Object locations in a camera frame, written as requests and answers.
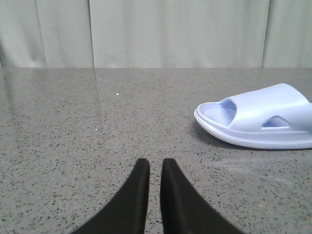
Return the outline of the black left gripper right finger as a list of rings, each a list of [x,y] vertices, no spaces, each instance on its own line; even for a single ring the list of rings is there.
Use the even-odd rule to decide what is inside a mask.
[[[173,158],[163,161],[160,206],[165,234],[241,234],[187,180]]]

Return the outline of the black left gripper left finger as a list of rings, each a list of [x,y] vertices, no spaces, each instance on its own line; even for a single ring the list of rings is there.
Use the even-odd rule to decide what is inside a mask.
[[[150,165],[140,158],[129,177],[95,216],[74,234],[142,234],[148,208]]]

